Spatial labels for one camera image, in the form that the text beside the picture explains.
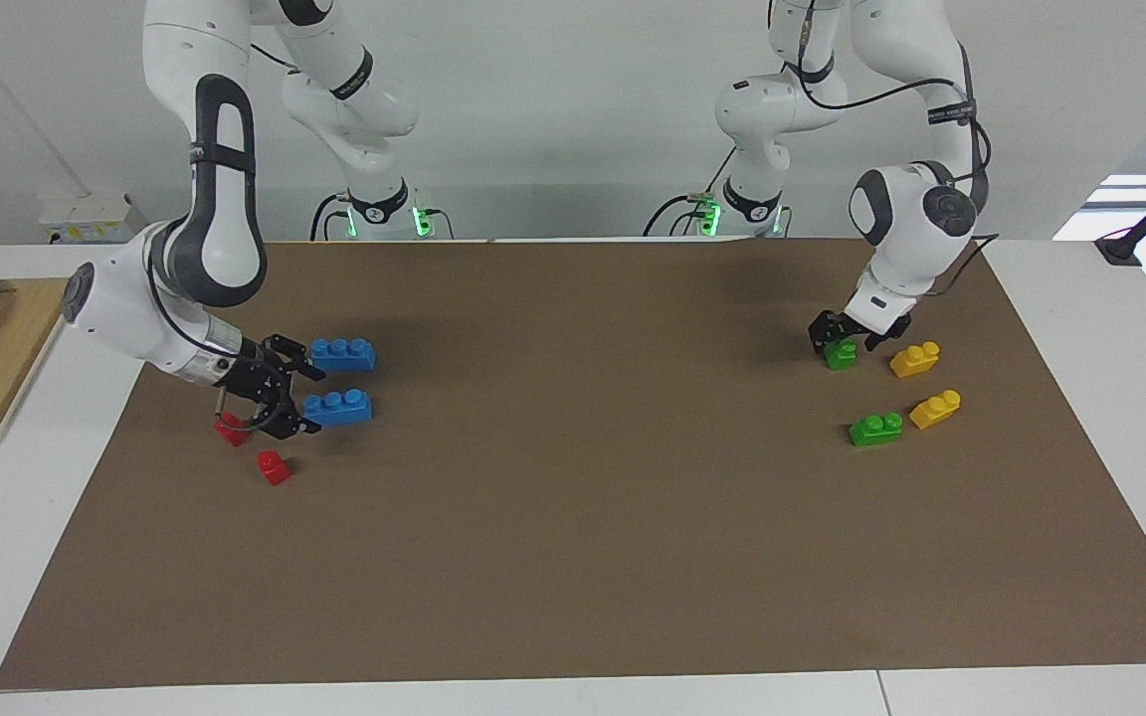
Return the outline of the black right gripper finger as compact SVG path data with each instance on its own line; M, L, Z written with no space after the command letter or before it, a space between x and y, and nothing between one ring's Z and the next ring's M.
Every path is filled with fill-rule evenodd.
M265 338L265 352L268 362L284 376L299 373L311 381L321 381L325 377L325 372L312 363L308 348L286 336L270 335Z
M317 422L303 417L292 402L260 406L256 414L256 432L262 432L278 441L304 434L314 435L321 430Z

